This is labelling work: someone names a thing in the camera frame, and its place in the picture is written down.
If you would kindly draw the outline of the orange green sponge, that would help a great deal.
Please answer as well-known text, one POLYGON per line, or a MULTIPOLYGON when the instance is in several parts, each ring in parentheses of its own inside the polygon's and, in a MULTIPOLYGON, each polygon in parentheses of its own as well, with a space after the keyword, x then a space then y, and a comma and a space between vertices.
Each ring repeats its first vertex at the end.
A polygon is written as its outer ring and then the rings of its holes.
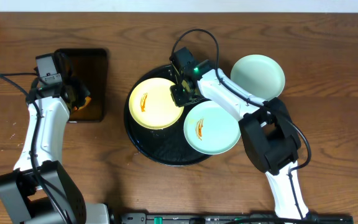
POLYGON ((84 98, 77 99, 72 106, 73 111, 82 110, 85 108, 91 101, 90 96, 86 96, 84 98))

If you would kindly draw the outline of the yellow plate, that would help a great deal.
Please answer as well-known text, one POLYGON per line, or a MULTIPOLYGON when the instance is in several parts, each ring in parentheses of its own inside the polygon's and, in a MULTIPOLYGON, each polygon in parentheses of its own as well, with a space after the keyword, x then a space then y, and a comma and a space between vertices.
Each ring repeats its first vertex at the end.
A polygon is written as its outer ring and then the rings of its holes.
POLYGON ((148 129, 164 129, 176 123, 184 107, 178 107, 166 78, 149 78, 140 82, 129 95, 129 111, 137 124, 148 129))

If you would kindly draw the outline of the light green plate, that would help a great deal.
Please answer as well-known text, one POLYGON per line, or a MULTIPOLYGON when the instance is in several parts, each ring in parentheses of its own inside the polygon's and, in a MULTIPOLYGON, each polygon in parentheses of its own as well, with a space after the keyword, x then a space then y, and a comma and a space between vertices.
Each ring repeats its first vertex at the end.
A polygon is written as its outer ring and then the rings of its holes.
POLYGON ((231 80, 250 94, 271 100, 281 95, 285 74, 281 66, 265 55, 247 55, 231 70, 231 80))
POLYGON ((207 155, 230 150, 241 136, 238 122, 213 101, 202 102, 190 110, 183 132, 194 150, 207 155))

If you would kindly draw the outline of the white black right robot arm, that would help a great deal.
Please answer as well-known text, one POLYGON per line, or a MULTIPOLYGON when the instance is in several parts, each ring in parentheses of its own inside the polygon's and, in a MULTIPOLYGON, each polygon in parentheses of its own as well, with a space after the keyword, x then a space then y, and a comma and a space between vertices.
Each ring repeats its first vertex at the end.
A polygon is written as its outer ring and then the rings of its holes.
POLYGON ((226 110, 239 124, 251 163, 268 178, 276 215, 306 219, 309 210, 302 198, 297 172, 308 165, 298 163, 298 150, 309 143, 291 120, 284 103, 245 91, 208 60, 170 62, 177 79, 171 88, 175 104, 185 106, 205 98, 226 110))

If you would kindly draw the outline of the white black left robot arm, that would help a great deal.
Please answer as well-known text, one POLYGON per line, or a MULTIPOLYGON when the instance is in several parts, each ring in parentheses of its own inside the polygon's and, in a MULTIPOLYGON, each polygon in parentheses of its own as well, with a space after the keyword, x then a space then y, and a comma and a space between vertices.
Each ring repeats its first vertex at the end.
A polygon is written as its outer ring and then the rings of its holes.
POLYGON ((27 135, 13 171, 0 175, 1 202, 13 223, 110 223, 107 205, 85 202, 62 165, 65 126, 91 102, 91 92, 65 52, 35 60, 27 135))

